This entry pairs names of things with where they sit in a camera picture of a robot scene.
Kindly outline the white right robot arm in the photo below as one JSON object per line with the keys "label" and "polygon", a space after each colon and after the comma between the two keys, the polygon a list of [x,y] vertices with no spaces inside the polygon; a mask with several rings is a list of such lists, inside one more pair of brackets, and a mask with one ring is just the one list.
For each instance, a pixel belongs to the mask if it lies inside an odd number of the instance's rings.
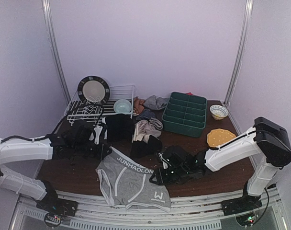
{"label": "white right robot arm", "polygon": [[154,170],[149,181],[167,185],[182,178],[200,179],[256,154],[262,154],[263,158],[252,177],[246,181],[242,196],[221,202],[226,216],[251,211],[262,206],[261,194],[277,171],[291,163],[287,130],[264,117],[256,118],[254,125],[238,137],[195,155],[180,146],[168,147],[158,154],[162,166]]}

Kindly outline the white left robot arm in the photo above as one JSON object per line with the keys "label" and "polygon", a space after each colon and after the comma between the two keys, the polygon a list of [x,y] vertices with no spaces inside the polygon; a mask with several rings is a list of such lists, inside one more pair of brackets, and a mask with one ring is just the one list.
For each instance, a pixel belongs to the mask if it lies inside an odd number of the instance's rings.
{"label": "white left robot arm", "polygon": [[52,132],[38,138],[0,138],[0,188],[30,197],[37,208],[47,211],[47,217],[62,221],[75,216],[78,208],[76,201],[59,198],[50,182],[32,179],[9,169],[6,164],[28,160],[72,160],[76,156],[103,160],[111,152],[106,143],[106,132],[105,121],[95,127],[76,122],[62,134]]}

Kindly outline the grey boxer briefs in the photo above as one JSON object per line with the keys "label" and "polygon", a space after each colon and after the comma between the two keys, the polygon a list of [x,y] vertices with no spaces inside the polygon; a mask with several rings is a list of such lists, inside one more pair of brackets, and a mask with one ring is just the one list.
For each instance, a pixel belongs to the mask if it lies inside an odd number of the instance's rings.
{"label": "grey boxer briefs", "polygon": [[153,172],[113,147],[96,169],[100,191],[108,206],[160,209],[168,213],[171,209],[168,190],[150,182]]}

